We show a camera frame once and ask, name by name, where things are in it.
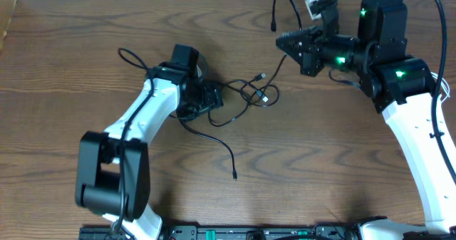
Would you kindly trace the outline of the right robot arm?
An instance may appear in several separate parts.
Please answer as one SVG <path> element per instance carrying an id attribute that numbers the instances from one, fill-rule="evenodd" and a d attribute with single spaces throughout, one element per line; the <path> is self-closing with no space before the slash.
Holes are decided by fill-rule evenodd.
<path id="1" fill-rule="evenodd" d="M 358 75 L 358 87 L 393 131 L 423 206 L 423 226 L 377 216 L 357 223 L 347 239 L 453 239 L 455 144 L 448 132 L 435 78 L 424 60 L 408 55 L 408 10 L 403 0 L 362 0 L 357 36 L 339 32 L 338 0 L 305 0 L 320 26 L 277 38 L 302 74 L 329 66 Z"/>

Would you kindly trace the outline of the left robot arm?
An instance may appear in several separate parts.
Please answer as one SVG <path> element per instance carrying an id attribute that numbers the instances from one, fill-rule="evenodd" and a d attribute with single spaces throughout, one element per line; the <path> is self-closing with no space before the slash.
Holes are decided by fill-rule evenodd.
<path id="1" fill-rule="evenodd" d="M 222 106 L 215 84 L 198 66 L 198 50 L 177 44 L 169 61 L 145 70 L 142 90 L 103 132 L 87 131 L 79 144 L 76 204 L 110 221 L 85 226 L 80 239 L 159 239 L 162 218 L 149 205 L 149 146 L 170 114 L 194 120 Z"/>

